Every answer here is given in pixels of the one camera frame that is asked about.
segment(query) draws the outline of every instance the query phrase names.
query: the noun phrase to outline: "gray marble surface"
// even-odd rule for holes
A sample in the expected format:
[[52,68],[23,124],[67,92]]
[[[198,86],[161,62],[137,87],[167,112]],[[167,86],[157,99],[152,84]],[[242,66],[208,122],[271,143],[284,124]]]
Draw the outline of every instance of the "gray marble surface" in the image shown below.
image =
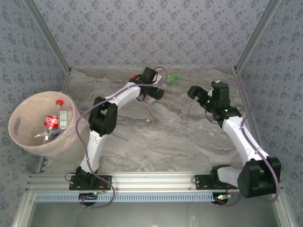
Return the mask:
[[[209,171],[212,166],[242,166],[227,134],[205,117],[199,104],[187,96],[192,85],[211,89],[213,80],[233,79],[228,70],[167,68],[180,82],[165,88],[161,100],[132,100],[118,112],[117,126],[108,137],[100,159],[102,172]],[[108,96],[142,69],[73,70],[68,89],[79,111],[92,106],[97,96]],[[244,113],[237,85],[230,84],[231,104]],[[79,163],[62,165],[48,161],[47,173],[74,171]]]

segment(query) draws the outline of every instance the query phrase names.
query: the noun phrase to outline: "round bin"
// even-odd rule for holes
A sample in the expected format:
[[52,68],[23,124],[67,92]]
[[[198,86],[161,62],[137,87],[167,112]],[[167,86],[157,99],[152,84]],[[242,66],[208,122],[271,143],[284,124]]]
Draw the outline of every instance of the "round bin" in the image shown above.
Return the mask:
[[[32,130],[44,125],[45,117],[51,112],[57,99],[64,101],[64,108],[72,109],[71,124],[53,141],[36,144]],[[85,154],[75,129],[79,117],[80,113],[69,96],[55,91],[42,92],[27,98],[15,109],[9,120],[9,134],[17,145],[34,155],[70,164],[82,159]],[[85,119],[79,122],[79,132],[87,146],[89,127]]]

